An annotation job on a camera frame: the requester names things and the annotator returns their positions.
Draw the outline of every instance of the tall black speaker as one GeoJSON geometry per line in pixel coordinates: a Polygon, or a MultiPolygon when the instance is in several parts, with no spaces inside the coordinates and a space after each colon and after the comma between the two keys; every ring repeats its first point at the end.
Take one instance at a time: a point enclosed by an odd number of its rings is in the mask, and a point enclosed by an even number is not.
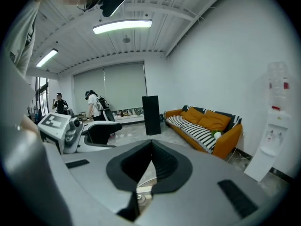
{"type": "Polygon", "coordinates": [[[161,126],[158,96],[143,96],[142,103],[146,135],[160,134],[161,126]]]}

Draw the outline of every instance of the black shirt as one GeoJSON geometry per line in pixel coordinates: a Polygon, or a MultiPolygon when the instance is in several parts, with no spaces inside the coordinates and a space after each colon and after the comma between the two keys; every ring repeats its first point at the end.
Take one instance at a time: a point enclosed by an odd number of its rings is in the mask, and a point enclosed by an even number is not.
{"type": "Polygon", "coordinates": [[[55,102],[54,107],[57,108],[57,112],[59,114],[63,114],[64,112],[64,105],[68,106],[67,102],[65,100],[58,100],[55,102]]]}

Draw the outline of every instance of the orange cushion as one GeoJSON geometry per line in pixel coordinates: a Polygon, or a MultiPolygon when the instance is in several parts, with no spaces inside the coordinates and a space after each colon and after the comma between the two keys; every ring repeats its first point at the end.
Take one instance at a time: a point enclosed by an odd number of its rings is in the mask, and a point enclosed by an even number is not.
{"type": "Polygon", "coordinates": [[[222,114],[207,111],[205,116],[198,122],[198,125],[207,128],[210,131],[224,131],[231,118],[222,114]]]}
{"type": "Polygon", "coordinates": [[[197,124],[199,122],[199,119],[194,117],[193,115],[189,114],[189,113],[185,113],[183,115],[183,119],[193,123],[193,124],[197,124]]]}
{"type": "Polygon", "coordinates": [[[202,117],[204,117],[205,115],[199,111],[197,111],[195,108],[190,108],[188,111],[187,111],[188,114],[194,116],[195,118],[197,118],[198,120],[200,120],[202,117]]]}

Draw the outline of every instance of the window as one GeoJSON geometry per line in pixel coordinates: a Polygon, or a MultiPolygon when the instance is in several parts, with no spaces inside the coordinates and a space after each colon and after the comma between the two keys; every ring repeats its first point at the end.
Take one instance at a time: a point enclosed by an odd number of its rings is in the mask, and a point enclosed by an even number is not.
{"type": "Polygon", "coordinates": [[[36,78],[36,101],[37,108],[41,109],[42,116],[47,115],[49,113],[47,78],[36,78]]]}

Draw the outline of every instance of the ceiling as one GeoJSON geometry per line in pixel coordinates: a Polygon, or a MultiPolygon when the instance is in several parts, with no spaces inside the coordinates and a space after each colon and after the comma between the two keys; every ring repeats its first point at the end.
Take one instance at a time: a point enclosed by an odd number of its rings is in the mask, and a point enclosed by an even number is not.
{"type": "Polygon", "coordinates": [[[131,52],[163,52],[166,56],[217,0],[126,0],[111,17],[99,6],[82,12],[59,0],[43,0],[36,18],[36,39],[30,67],[51,49],[58,53],[40,69],[60,74],[105,56],[131,52]],[[96,25],[132,18],[152,20],[151,28],[94,34],[96,25]]]}

